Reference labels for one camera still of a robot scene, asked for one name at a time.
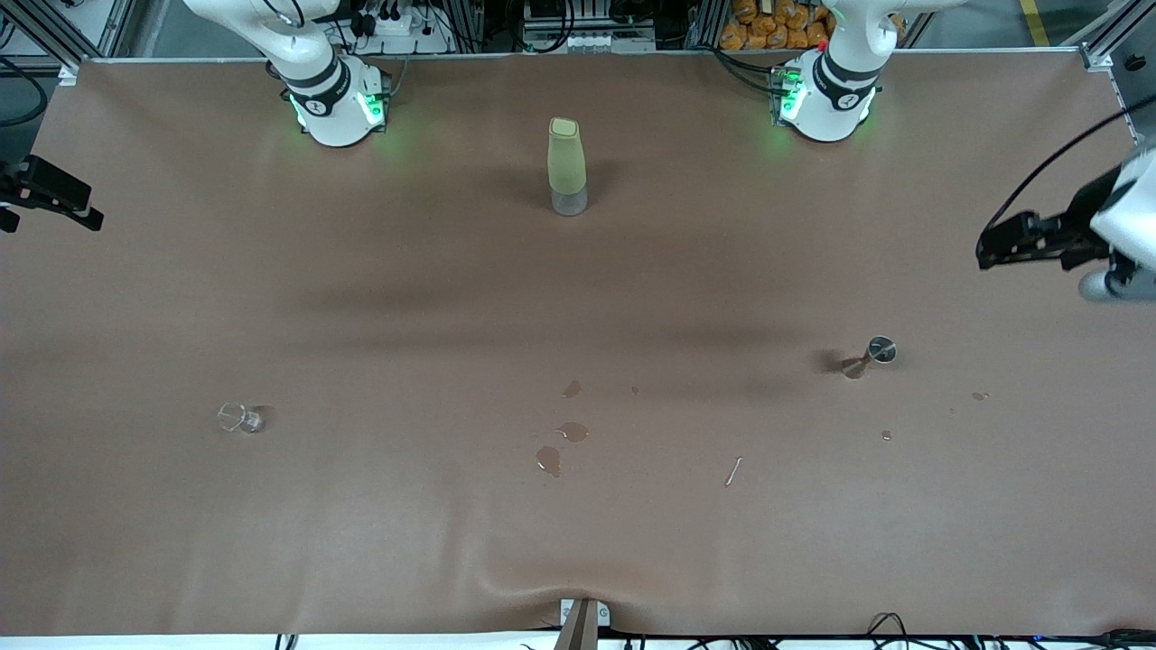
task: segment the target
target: liquid puddle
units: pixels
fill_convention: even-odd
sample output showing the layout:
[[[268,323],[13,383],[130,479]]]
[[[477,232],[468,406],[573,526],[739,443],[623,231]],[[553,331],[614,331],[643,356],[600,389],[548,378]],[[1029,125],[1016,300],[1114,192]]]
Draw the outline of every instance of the liquid puddle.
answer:
[[[562,437],[570,442],[581,442],[590,435],[590,429],[578,422],[566,422],[554,430],[562,434]]]
[[[562,455],[553,446],[538,450],[538,466],[555,479],[562,475]]]

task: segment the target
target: bottle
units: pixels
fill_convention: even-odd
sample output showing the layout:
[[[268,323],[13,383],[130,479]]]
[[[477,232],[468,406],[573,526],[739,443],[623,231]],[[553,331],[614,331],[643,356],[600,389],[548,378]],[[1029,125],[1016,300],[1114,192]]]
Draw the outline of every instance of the bottle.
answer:
[[[564,117],[550,120],[550,147],[546,154],[550,177],[550,201],[562,216],[586,209],[586,155],[578,123]]]

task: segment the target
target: small stick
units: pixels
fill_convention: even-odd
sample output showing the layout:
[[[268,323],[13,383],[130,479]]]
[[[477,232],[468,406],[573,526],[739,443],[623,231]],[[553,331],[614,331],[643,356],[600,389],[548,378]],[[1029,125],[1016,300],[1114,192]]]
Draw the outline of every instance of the small stick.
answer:
[[[734,473],[739,471],[739,463],[742,463],[741,456],[734,459],[734,468],[731,470],[731,475],[726,478],[726,482],[722,483],[722,487],[731,487],[731,481],[734,480]]]

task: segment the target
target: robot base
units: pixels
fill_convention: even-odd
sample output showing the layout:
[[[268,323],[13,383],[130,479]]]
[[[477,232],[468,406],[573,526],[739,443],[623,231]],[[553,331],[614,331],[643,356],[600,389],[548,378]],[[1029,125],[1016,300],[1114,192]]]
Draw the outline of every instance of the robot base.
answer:
[[[785,93],[771,97],[771,113],[776,124],[790,124],[812,140],[835,142],[851,135],[859,123],[867,119],[875,90],[852,110],[836,109],[815,84],[815,61],[818,57],[818,50],[808,50],[783,65],[788,72],[777,75],[771,83]]]
[[[385,131],[392,83],[380,68],[356,57],[341,57],[349,66],[349,90],[328,116],[314,116],[292,101],[302,133],[327,147],[349,147],[375,131]]]

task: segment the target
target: brown table mat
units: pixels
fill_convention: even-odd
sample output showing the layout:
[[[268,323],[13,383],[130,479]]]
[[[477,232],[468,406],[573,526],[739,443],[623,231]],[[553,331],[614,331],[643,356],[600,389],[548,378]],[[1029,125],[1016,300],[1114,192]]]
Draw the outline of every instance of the brown table mat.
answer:
[[[1156,626],[1153,308],[972,254],[1109,77],[904,54],[883,82],[818,145],[709,57],[423,60],[386,134],[326,149],[259,65],[84,65],[37,153],[105,228],[0,242],[0,630],[525,628],[584,594],[647,633]],[[894,365],[827,371],[875,334]],[[229,400],[268,431],[217,429]]]

